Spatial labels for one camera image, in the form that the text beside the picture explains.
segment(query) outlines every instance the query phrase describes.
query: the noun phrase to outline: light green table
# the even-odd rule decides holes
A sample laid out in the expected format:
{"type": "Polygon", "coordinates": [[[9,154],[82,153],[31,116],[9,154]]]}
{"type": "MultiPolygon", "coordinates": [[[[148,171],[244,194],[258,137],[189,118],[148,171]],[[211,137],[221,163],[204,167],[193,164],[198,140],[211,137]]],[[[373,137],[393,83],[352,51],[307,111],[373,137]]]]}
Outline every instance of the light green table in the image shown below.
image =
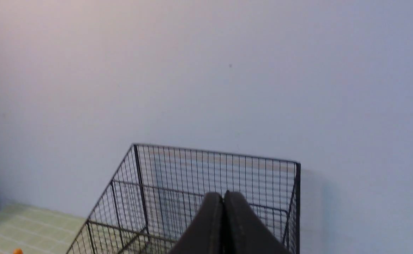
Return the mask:
{"type": "Polygon", "coordinates": [[[21,204],[0,211],[0,254],[65,254],[83,218],[21,204]]]}

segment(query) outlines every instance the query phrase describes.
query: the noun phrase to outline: grid pattern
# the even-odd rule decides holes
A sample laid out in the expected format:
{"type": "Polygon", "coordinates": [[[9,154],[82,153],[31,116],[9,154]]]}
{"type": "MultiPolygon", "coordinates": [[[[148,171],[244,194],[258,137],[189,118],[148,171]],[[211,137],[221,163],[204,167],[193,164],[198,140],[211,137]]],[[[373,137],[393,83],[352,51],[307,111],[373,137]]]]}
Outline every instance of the grid pattern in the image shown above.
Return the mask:
{"type": "Polygon", "coordinates": [[[167,253],[203,194],[241,192],[273,235],[297,246],[300,164],[155,145],[133,145],[74,240],[70,254],[167,253]]]}
{"type": "Polygon", "coordinates": [[[0,211],[0,254],[64,254],[84,219],[33,206],[13,204],[0,211]]]}

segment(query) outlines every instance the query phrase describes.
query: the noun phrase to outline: wire basket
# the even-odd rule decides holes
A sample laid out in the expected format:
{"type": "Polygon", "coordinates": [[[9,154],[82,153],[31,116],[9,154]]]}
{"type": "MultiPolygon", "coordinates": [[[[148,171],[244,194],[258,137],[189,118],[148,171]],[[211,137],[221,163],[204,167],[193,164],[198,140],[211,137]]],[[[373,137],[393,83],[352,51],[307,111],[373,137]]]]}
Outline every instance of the wire basket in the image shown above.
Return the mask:
{"type": "Polygon", "coordinates": [[[203,194],[241,192],[273,235],[299,254],[300,164],[134,144],[67,254],[166,254],[203,194]]]}

